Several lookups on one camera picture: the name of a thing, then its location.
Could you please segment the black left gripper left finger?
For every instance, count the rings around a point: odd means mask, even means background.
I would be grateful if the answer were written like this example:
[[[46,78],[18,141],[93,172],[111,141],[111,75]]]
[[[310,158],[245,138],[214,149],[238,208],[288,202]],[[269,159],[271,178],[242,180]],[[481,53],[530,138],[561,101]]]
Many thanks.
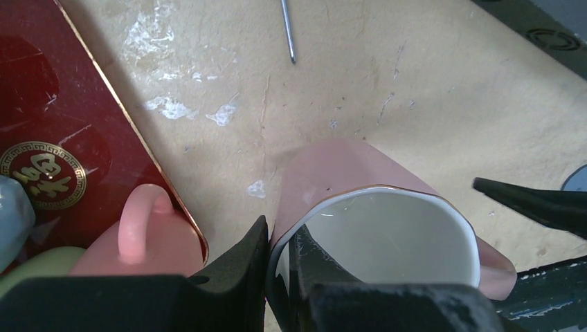
[[[1,300],[2,331],[262,331],[268,225],[191,277],[37,277]]]

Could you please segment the pink mug front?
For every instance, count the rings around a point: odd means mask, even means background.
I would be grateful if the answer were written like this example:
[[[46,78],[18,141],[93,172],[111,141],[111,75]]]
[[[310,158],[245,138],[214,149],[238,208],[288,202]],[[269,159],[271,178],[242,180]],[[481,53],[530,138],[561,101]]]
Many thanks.
[[[366,142],[302,149],[282,175],[265,279],[283,331],[315,284],[462,284],[503,300],[512,262],[423,180]]]

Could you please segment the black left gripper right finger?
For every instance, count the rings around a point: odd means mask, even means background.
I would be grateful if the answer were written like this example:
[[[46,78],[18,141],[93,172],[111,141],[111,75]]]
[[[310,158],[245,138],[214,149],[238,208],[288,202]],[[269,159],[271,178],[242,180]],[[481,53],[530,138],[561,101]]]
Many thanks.
[[[478,290],[457,284],[367,284],[307,227],[290,241],[287,331],[522,331]]]

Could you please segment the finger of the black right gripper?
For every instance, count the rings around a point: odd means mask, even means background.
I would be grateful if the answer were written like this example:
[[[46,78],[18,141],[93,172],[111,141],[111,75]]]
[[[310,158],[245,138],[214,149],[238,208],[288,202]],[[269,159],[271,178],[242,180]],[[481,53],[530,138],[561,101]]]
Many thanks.
[[[475,178],[472,188],[547,228],[586,238],[586,193],[537,190],[486,178]]]

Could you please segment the pink mug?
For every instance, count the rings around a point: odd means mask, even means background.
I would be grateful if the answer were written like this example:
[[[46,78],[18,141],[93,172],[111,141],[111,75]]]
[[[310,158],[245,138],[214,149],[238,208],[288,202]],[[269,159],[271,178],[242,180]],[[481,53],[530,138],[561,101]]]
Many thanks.
[[[70,276],[183,275],[204,267],[196,230],[160,186],[144,184],[129,195],[119,221],[84,252]]]
[[[265,279],[283,331],[315,284],[462,284],[503,300],[512,262],[423,180],[366,142],[302,149],[282,175]]]

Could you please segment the blue grey smiley coaster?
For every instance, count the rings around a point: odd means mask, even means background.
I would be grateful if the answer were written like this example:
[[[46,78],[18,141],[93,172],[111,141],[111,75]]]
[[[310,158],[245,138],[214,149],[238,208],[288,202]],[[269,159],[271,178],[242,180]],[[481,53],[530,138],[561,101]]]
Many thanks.
[[[585,192],[587,189],[587,165],[575,170],[561,186],[562,191]]]

